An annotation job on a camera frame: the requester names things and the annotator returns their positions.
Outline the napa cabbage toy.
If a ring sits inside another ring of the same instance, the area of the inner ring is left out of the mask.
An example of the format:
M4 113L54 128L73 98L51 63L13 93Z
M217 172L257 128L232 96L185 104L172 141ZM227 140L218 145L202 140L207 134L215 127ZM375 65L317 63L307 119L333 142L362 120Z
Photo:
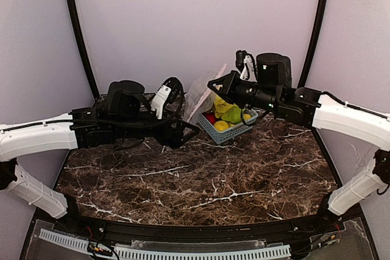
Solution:
M213 102L212 110L216 118L221 118L223 114L231 108L238 108L236 104L230 104L219 96L216 96Z

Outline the clear zip top bag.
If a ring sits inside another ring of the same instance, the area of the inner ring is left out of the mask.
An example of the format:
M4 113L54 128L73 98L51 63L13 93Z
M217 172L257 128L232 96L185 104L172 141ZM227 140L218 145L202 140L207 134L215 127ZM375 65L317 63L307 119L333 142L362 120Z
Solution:
M208 82L222 77L227 64L211 69L196 79L185 94L183 120L195 125L199 115L212 108L216 94L209 89Z

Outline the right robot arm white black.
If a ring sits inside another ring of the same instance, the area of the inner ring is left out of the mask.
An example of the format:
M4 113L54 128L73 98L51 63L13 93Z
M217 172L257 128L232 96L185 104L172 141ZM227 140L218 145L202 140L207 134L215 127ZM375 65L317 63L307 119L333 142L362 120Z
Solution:
M371 193L389 189L388 114L343 102L327 91L293 88L287 56L263 53L253 57L237 51L236 67L207 84L224 101L240 108L260 108L302 127L331 130L378 147L363 170L322 199L317 212L321 217L339 217Z

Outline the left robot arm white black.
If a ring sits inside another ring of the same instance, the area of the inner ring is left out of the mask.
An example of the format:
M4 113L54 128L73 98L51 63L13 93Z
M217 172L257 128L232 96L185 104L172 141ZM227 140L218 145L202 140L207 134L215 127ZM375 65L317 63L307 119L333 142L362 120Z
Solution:
M154 138L178 149L199 133L180 112L185 100L179 79L170 77L151 97L131 80L112 82L94 106L17 125L1 125L1 189L34 205L54 219L77 213L74 199L28 174L18 157L51 150L88 149L119 139Z

